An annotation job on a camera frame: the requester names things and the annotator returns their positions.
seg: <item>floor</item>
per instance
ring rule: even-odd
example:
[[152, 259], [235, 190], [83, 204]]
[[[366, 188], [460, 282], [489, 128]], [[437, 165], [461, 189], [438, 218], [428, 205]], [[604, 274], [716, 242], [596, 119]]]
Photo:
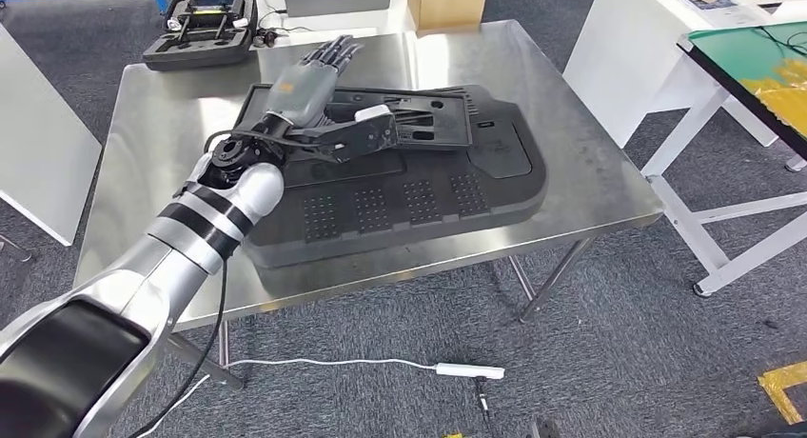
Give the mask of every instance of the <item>floor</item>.
[[[485, 20], [516, 18], [562, 69], [592, 0], [487, 0]], [[153, 0], [10, 2], [0, 20], [100, 140], [123, 66], [159, 34]], [[643, 164], [681, 112], [648, 116], [628, 145]], [[693, 209], [807, 190], [784, 170], [790, 151], [763, 149], [719, 113], [670, 168]], [[718, 223], [730, 256], [798, 215], [790, 209]], [[69, 289], [80, 243], [66, 249], [6, 206], [0, 232], [33, 250], [0, 255], [0, 325]], [[563, 249], [522, 257], [534, 282]], [[598, 240], [528, 325], [504, 261], [234, 321], [232, 358], [398, 357], [500, 366], [485, 388], [495, 437], [524, 437], [536, 416], [563, 438], [733, 437], [783, 424], [759, 387], [763, 371], [807, 360], [802, 243], [710, 299], [704, 271], [666, 221]], [[209, 328], [187, 333], [202, 343]], [[168, 357], [113, 430], [127, 436], [166, 403], [189, 370]], [[400, 366], [238, 367], [247, 389], [205, 385], [156, 437], [487, 437], [470, 381]], [[807, 408], [807, 389], [792, 392]]]

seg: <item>paper document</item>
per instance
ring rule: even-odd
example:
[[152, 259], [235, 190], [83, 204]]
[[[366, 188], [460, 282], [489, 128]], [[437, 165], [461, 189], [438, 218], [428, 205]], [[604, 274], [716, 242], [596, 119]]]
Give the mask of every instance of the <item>paper document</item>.
[[716, 29], [759, 26], [766, 23], [762, 10], [735, 0], [680, 0]]

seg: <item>robotic arm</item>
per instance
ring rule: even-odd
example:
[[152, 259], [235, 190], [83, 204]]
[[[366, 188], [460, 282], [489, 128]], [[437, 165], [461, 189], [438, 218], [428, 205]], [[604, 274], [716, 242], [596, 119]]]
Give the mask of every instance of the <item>robotic arm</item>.
[[106, 436], [199, 287], [280, 201], [288, 155], [343, 162], [395, 146], [386, 107], [344, 124], [324, 115], [359, 47], [342, 36], [287, 68], [262, 121], [218, 133], [229, 136], [120, 259], [0, 331], [4, 436]]

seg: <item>robot finger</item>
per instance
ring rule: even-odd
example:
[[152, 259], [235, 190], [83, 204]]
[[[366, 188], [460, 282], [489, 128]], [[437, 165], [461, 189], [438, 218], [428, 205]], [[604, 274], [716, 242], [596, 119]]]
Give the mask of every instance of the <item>robot finger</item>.
[[327, 43], [322, 43], [321, 46], [306, 54], [302, 59], [300, 59], [300, 61], [303, 62], [304, 64], [307, 64], [308, 62], [311, 62], [313, 60], [318, 60], [320, 56], [323, 55], [323, 51], [325, 51], [327, 45], [328, 45]]
[[356, 52], [363, 47], [363, 45], [358, 43], [351, 44], [336, 56], [336, 58], [333, 60], [333, 64], [331, 65], [336, 68], [336, 71], [339, 72], [339, 74], [342, 74], [344, 69], [347, 67], [347, 64], [349, 64], [353, 59], [353, 56], [356, 55]]
[[333, 40], [331, 45], [323, 52], [323, 55], [320, 56], [320, 60], [326, 65], [333, 65], [334, 59], [339, 55], [342, 48], [349, 43], [350, 38], [352, 38], [350, 35], [342, 35]]

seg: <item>stainless steel table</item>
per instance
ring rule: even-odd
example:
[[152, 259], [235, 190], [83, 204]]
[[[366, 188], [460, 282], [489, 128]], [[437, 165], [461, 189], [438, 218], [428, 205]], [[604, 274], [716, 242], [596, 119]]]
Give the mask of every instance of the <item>stainless steel table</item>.
[[[479, 84], [517, 103], [546, 160], [546, 200], [517, 225], [280, 269], [256, 268], [237, 250], [229, 262], [226, 319], [576, 242], [538, 293], [511, 257], [530, 299], [526, 319], [593, 237], [646, 226], [661, 215], [661, 201], [648, 183], [519, 23], [359, 41], [364, 49], [340, 78], [343, 86], [427, 90]], [[205, 139], [232, 127], [250, 84], [274, 81], [312, 48], [260, 50], [243, 65], [208, 70], [126, 67], [75, 283], [89, 279], [140, 236], [185, 181]], [[177, 330], [215, 321], [220, 281], [205, 283]]]

